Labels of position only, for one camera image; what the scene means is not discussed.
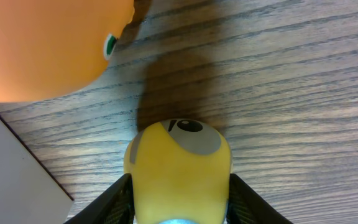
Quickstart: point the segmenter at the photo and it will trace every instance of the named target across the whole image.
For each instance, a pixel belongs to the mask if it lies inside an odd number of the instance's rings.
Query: wood grain
[[[358,223],[358,1],[140,0],[111,66],[0,115],[75,198],[122,175],[138,129],[199,119],[294,223]]]

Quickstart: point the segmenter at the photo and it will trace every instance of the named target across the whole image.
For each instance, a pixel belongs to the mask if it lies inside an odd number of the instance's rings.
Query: yellow toy
[[[66,224],[291,224],[230,170],[214,128],[161,121],[128,145],[125,174]]]
[[[223,136],[189,119],[149,126],[129,144],[124,158],[139,223],[222,223],[230,169],[230,147]]]

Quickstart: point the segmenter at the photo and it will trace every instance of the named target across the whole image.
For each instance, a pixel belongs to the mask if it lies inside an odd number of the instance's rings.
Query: plastic toy
[[[289,224],[236,174],[214,128],[190,119],[149,126],[129,144],[124,174],[66,224]]]
[[[133,14],[134,0],[0,0],[0,102],[91,83]]]

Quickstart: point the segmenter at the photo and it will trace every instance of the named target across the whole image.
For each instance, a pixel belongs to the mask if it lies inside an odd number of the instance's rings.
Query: orange toy
[[[0,0],[0,102],[91,83],[133,14],[134,0]]]

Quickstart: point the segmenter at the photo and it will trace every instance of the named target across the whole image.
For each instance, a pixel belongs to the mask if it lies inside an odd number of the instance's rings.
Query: green mark
[[[111,36],[109,39],[109,42],[107,43],[107,49],[106,49],[107,55],[111,55],[116,42],[117,42],[117,39],[115,37]]]

